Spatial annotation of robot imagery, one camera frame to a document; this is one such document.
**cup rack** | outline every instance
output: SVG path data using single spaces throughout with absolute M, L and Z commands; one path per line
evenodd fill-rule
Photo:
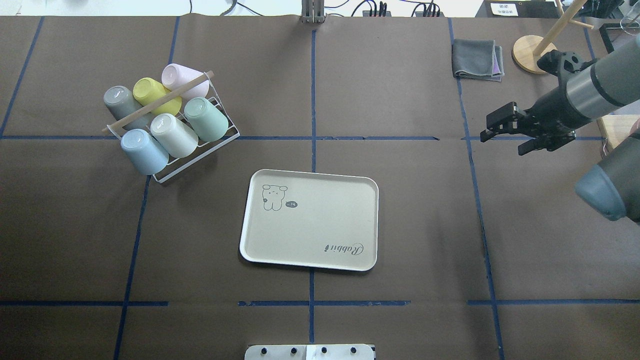
M 143 106 L 141 109 L 114 122 L 113 124 L 107 125 L 107 127 L 105 127 L 102 130 L 102 132 L 106 134 L 111 133 L 114 136 L 116 136 L 118 139 L 121 139 L 122 137 L 121 133 L 122 134 L 126 133 L 126 130 L 122 128 L 123 126 L 130 124 L 131 122 L 135 121 L 141 116 L 158 108 L 160 105 L 182 95 L 184 92 L 196 87 L 203 81 L 208 81 L 209 86 L 211 87 L 211 91 L 213 92 L 213 95 L 208 97 L 207 100 L 209 100 L 211 104 L 217 107 L 222 112 L 222 114 L 224 114 L 225 117 L 227 118 L 228 120 L 227 132 L 225 133 L 225 136 L 222 137 L 222 139 L 216 140 L 214 142 L 204 142 L 203 140 L 200 140 L 198 142 L 198 147 L 195 149 L 195 151 L 192 152 L 189 156 L 186 156 L 185 158 L 176 159 L 170 156 L 169 163 L 167 164 L 167 166 L 165 166 L 165 168 L 162 169 L 160 172 L 152 175 L 152 177 L 160 184 L 171 179 L 173 176 L 176 176 L 178 173 L 182 172 L 184 169 L 190 167 L 194 163 L 200 161 L 205 156 L 211 154 L 212 152 L 218 150 L 219 148 L 223 147 L 224 145 L 230 143 L 231 141 L 238 138 L 238 136 L 240 136 L 240 132 L 238 131 L 236 125 L 231 120 L 229 115 L 227 114 L 227 111 L 225 110 L 224 105 L 222 105 L 222 101 L 220 100 L 218 92 L 216 91 L 216 88 L 213 86 L 213 82 L 211 82 L 212 76 L 213 76 L 213 73 L 211 71 L 204 72 L 201 76 L 198 76 L 196 79 L 190 81 L 189 83 L 186 83 L 178 87 L 174 91 L 166 94 L 165 96 L 162 96 L 160 99 L 150 103 L 149 105 Z M 176 118 L 182 121 L 183 123 L 185 123 L 187 126 L 191 127 L 191 124 L 189 124 L 189 122 L 186 120 L 186 117 L 184 116 L 183 112 L 181 111 L 178 112 L 178 114 L 176 115 Z M 149 124 L 147 124 L 146 130 L 150 133 L 150 130 L 148 127 L 149 127 Z

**folded cloth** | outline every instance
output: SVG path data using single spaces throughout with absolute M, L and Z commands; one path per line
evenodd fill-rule
M 493 40 L 454 39 L 451 49 L 453 75 L 460 78 L 502 81 L 502 47 Z

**label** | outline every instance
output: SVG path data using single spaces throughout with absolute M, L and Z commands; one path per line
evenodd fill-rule
M 516 4 L 491 3 L 491 12 L 500 16 L 518 16 Z

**wooden dowel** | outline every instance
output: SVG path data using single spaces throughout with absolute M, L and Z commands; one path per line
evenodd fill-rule
M 569 20 L 569 24 L 579 25 L 579 26 L 582 26 L 583 28 L 587 28 L 589 30 L 593 30 L 593 28 L 594 28 L 593 25 L 585 24 L 585 23 L 583 23 L 581 21 L 576 21 L 576 20 L 573 20 L 573 19 Z
M 569 23 L 569 20 L 571 20 L 572 17 L 574 17 L 575 14 L 580 11 L 582 5 L 584 5 L 584 3 L 586 2 L 587 0 L 574 0 L 574 2 L 571 3 L 569 9 L 567 9 L 564 14 L 562 14 L 560 19 L 556 21 L 551 30 L 549 30 L 549 32 L 542 39 L 540 44 L 538 44 L 538 46 L 536 46 L 536 48 L 533 50 L 533 56 L 540 56 L 542 51 L 556 39 L 556 37 L 560 34 L 564 27 Z
M 562 9 L 562 3 L 560 2 L 560 0 L 556 0 L 556 8 L 558 10 L 558 16 L 562 16 L 562 14 L 564 14 L 564 10 Z M 585 24 L 583 22 L 576 21 L 576 20 L 573 20 L 573 19 L 569 20 L 569 24 L 582 26 L 582 27 L 587 28 L 589 30 L 593 30 L 593 28 L 594 28 L 593 25 Z
M 131 114 L 125 116 L 124 118 L 114 122 L 113 124 L 111 124 L 111 128 L 114 130 L 118 130 L 120 128 L 122 128 L 123 126 L 129 125 L 131 122 L 135 121 L 136 119 L 140 118 L 142 115 L 147 114 L 149 112 L 151 112 L 152 110 L 156 109 L 158 106 L 166 103 L 167 101 L 170 101 L 182 94 L 184 94 L 185 92 L 187 92 L 188 90 L 191 90 L 192 88 L 198 86 L 199 84 L 201 84 L 203 81 L 207 81 L 209 79 L 213 78 L 213 71 L 207 71 L 206 74 L 202 74 L 200 76 L 198 76 L 197 78 L 189 81 L 188 83 L 178 87 L 177 89 L 175 89 L 174 91 L 170 92 L 169 94 L 166 94 L 164 96 L 162 96 L 160 99 L 143 106 L 142 108 L 132 112 Z M 102 129 L 102 132 L 105 134 L 110 134 L 111 131 L 109 130 L 108 127 L 105 127 L 104 129 Z

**table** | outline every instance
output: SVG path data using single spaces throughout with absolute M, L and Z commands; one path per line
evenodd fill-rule
M 573 192 L 596 124 L 554 153 L 480 143 L 487 113 L 556 86 L 505 57 L 456 80 L 451 39 L 509 54 L 553 19 L 12 17 L 0 22 L 0 357 L 242 358 L 252 344 L 376 345 L 379 359 L 640 356 L 640 229 Z M 606 54 L 570 26 L 554 42 Z M 160 185 L 101 104 L 168 62 L 212 69 L 242 137 Z M 380 187 L 366 273 L 238 253 L 250 176 Z

